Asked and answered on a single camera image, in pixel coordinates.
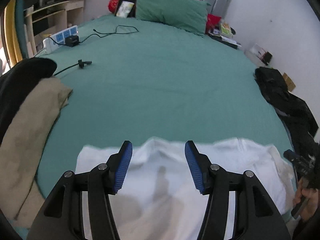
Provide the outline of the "person's right hand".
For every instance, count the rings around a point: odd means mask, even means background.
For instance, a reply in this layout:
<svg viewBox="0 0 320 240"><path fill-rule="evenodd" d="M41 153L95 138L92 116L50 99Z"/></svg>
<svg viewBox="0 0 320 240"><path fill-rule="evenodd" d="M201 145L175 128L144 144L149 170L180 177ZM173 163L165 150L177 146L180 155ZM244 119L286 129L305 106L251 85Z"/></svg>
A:
<svg viewBox="0 0 320 240"><path fill-rule="evenodd" d="M313 188L303 187L303 178L298 182L297 191L293 199L293 205L296 206L302 200L302 197L305 197L306 205L304 209L300 212L300 218L302 221L308 221L316 212L319 207L319 190Z"/></svg>

